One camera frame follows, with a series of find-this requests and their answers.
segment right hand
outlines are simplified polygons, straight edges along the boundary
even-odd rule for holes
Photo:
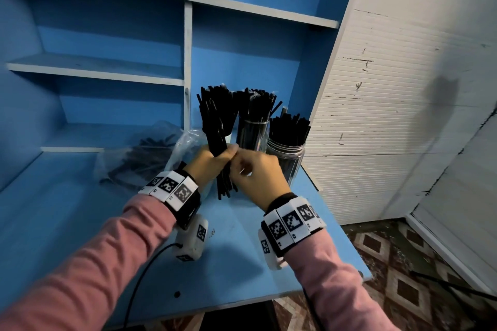
[[[278,158],[263,152],[239,148],[231,160],[230,177],[264,212],[277,197],[291,192]]]

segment pink long-sleeve shirt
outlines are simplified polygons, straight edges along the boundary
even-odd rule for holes
[[[175,222],[154,197],[134,196],[120,217],[109,219],[92,240],[0,315],[0,330],[100,330]],[[340,260],[327,231],[301,241],[285,259],[326,329],[397,330],[362,287],[356,269]]]

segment left hand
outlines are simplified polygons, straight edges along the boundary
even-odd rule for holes
[[[195,158],[184,167],[184,170],[195,179],[199,187],[198,191],[202,192],[205,185],[218,176],[237,151],[238,144],[232,144],[228,146],[226,151],[214,157],[209,151],[209,147],[204,145]]]

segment white paneled wall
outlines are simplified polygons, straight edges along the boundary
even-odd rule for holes
[[[466,269],[495,292],[496,147],[497,117],[494,116],[454,159],[413,213]]]
[[[351,0],[304,162],[342,224],[411,212],[497,100],[497,0]]]

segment blue tabletop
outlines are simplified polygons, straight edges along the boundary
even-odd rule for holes
[[[0,311],[96,234],[107,218],[121,212],[128,196],[97,184],[95,156],[45,152],[0,193]],[[371,277],[303,170],[292,190],[306,197],[327,223],[341,259],[365,278]],[[163,253],[140,284],[130,322],[275,298],[301,289],[289,267],[267,268],[257,235],[263,213],[244,195],[234,193],[219,201],[214,189],[199,212],[209,221],[202,257],[181,262],[169,251]],[[108,326],[122,324],[136,280],[120,297]],[[181,296],[175,298],[177,291]]]

